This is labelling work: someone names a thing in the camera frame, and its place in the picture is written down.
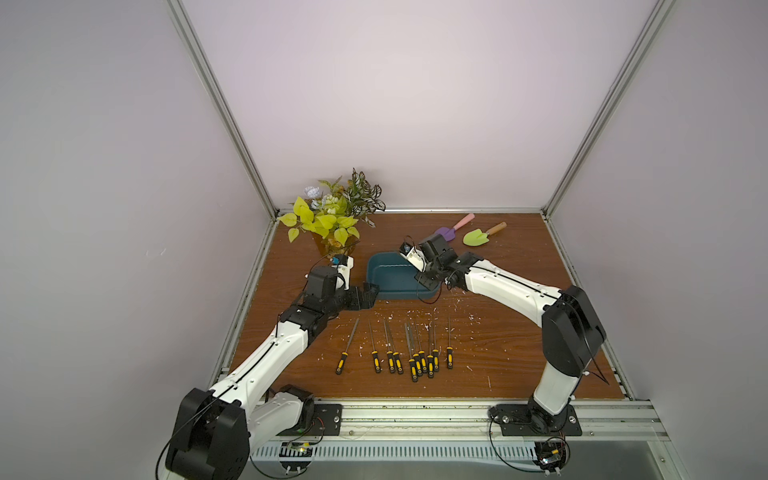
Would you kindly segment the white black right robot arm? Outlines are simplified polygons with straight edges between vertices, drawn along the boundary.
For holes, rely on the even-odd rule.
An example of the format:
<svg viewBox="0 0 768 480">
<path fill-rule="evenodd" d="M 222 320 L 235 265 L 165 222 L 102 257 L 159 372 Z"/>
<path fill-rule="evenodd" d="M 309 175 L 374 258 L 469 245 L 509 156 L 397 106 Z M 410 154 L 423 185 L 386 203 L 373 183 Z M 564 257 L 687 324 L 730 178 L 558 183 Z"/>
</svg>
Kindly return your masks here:
<svg viewBox="0 0 768 480">
<path fill-rule="evenodd" d="M 415 279 L 424 287 L 443 284 L 488 297 L 541 329 L 546 365 L 523 425 L 537 434 L 562 432 L 572 396 L 606 340 L 587 293 L 575 285 L 558 289 L 525 279 L 472 252 L 459 255 L 439 234 L 419 244 L 404 242 L 399 253 L 416 268 Z"/>
</svg>

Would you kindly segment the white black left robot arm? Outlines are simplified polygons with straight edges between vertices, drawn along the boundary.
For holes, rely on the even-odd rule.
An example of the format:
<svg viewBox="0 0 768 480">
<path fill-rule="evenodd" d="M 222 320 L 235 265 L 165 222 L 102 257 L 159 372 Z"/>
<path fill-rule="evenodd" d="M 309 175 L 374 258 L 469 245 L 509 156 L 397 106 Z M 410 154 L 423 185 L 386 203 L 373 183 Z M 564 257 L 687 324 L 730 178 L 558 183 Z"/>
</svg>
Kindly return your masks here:
<svg viewBox="0 0 768 480">
<path fill-rule="evenodd" d="M 352 262 L 313 268 L 267 338 L 233 372 L 182 399 L 158 467 L 184 479 L 237 479 L 251 455 L 279 433 L 309 427 L 311 393 L 288 386 L 264 396 L 281 373 L 344 311 L 374 307 L 380 288 L 352 284 Z"/>
</svg>

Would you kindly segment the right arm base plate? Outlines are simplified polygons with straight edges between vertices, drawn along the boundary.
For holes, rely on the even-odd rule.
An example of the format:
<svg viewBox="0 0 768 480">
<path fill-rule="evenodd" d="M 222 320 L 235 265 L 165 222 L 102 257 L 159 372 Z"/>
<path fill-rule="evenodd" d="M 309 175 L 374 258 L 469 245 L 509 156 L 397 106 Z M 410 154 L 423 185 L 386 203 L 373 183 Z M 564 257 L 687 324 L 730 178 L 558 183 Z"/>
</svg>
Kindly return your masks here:
<svg viewBox="0 0 768 480">
<path fill-rule="evenodd" d="M 489 419 L 500 426 L 503 436 L 582 436 L 575 408 L 568 404 L 553 415 L 534 404 L 498 404 L 488 410 Z"/>
</svg>

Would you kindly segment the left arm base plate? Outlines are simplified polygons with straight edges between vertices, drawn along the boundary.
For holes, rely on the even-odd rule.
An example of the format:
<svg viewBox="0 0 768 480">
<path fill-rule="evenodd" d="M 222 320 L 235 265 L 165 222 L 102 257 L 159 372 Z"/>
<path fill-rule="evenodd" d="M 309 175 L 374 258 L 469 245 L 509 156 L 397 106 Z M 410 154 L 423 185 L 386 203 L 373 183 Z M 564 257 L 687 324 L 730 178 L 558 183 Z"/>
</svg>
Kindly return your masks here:
<svg viewBox="0 0 768 480">
<path fill-rule="evenodd" d="M 298 422 L 277 434 L 278 438 L 304 438 L 339 436 L 343 419 L 343 405 L 339 403 L 314 403 L 304 407 Z"/>
</svg>

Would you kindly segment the teal plastic storage box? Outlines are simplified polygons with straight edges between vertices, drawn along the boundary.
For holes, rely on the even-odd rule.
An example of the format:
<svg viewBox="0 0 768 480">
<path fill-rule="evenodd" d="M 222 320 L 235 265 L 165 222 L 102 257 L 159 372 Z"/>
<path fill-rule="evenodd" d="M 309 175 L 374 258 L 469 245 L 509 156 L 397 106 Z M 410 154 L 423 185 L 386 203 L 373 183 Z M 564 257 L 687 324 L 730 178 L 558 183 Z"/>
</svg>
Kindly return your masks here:
<svg viewBox="0 0 768 480">
<path fill-rule="evenodd" d="M 379 287 L 378 300 L 428 300 L 438 288 L 428 290 L 416 280 L 418 270 L 396 252 L 373 254 L 367 262 L 366 281 Z"/>
</svg>

